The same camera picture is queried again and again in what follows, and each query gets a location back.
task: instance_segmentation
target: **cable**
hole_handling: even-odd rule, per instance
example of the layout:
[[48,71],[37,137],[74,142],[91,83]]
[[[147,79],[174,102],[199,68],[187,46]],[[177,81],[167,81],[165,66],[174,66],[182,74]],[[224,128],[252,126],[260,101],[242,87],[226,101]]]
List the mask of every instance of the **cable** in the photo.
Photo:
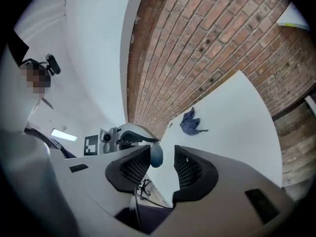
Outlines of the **cable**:
[[143,197],[143,196],[141,196],[141,195],[139,195],[139,194],[137,194],[137,196],[139,196],[140,198],[143,198],[143,199],[147,200],[149,203],[153,203],[153,204],[155,204],[155,205],[157,205],[157,206],[160,206],[160,207],[162,207],[162,208],[172,209],[172,208],[170,208],[170,207],[166,207],[166,206],[163,206],[163,205],[161,205],[161,204],[155,203],[155,202],[151,201],[150,199],[148,199],[148,198],[146,198],[146,197]]

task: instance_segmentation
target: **blue cloth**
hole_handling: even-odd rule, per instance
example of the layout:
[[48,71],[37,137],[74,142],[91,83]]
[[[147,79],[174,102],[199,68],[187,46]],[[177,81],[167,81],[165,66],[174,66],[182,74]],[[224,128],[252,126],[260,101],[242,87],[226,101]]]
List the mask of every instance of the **blue cloth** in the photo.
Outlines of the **blue cloth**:
[[195,110],[194,107],[188,112],[184,113],[183,119],[180,123],[180,126],[182,128],[182,131],[188,135],[196,135],[202,131],[207,131],[207,130],[196,130],[196,127],[199,124],[199,118],[194,118],[195,115]]

